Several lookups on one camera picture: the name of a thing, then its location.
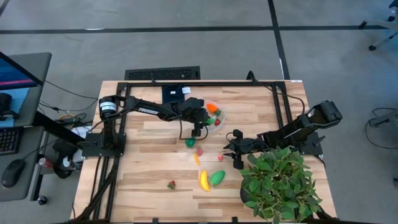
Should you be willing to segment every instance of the computer monitor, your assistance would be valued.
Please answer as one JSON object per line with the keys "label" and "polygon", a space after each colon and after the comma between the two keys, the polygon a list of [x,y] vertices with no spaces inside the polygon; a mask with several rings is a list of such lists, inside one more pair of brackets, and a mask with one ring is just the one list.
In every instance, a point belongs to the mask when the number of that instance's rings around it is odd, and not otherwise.
{"label": "computer monitor", "polygon": [[43,82],[0,52],[0,90],[37,85],[43,85]]}

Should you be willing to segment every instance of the potted plant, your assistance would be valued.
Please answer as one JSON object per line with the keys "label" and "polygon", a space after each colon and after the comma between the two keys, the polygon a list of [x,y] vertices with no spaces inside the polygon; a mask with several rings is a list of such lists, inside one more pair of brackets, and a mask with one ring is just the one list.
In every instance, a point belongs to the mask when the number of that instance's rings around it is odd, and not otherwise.
{"label": "potted plant", "polygon": [[253,208],[254,216],[267,220],[274,217],[274,224],[282,220],[301,222],[313,212],[320,211],[322,201],[315,193],[312,173],[304,165],[299,152],[289,148],[273,149],[255,157],[248,155],[249,169],[241,170],[243,176],[241,198]]}

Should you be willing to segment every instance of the bowl of toy fruit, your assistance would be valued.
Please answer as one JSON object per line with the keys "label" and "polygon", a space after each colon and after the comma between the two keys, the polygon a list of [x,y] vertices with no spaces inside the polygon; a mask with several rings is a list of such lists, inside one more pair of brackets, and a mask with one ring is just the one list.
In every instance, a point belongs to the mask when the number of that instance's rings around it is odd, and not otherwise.
{"label": "bowl of toy fruit", "polygon": [[209,133],[219,130],[226,121],[225,111],[213,101],[205,101],[205,108],[209,118],[206,121]]}

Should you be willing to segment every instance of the monitor screen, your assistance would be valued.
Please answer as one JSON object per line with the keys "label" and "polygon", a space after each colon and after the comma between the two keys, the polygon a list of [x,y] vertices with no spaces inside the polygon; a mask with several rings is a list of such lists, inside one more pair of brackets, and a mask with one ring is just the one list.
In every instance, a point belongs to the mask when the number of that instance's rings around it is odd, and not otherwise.
{"label": "monitor screen", "polygon": [[0,89],[5,90],[31,86],[36,86],[36,82],[3,58],[0,58]]}

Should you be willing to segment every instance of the red toy strawberry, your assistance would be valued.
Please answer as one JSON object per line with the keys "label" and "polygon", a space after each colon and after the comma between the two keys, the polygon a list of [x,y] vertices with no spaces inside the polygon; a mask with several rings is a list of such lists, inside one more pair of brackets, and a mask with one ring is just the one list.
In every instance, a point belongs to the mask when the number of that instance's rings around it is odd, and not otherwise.
{"label": "red toy strawberry", "polygon": [[174,190],[175,189],[175,181],[174,180],[170,181],[170,183],[167,185],[167,187]]}

